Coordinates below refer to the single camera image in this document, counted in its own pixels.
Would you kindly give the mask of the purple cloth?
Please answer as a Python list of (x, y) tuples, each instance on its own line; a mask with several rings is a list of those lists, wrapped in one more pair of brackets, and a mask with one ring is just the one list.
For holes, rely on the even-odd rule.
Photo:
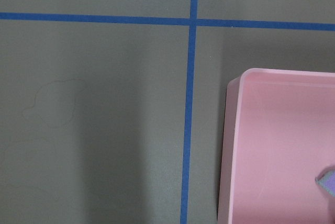
[(334, 166), (323, 169), (315, 178), (316, 183), (329, 195), (334, 197)]

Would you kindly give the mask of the pink plastic box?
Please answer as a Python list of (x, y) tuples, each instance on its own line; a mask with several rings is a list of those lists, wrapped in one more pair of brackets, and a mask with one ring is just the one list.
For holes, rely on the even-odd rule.
[(334, 74), (248, 69), (229, 82), (217, 221), (334, 223)]

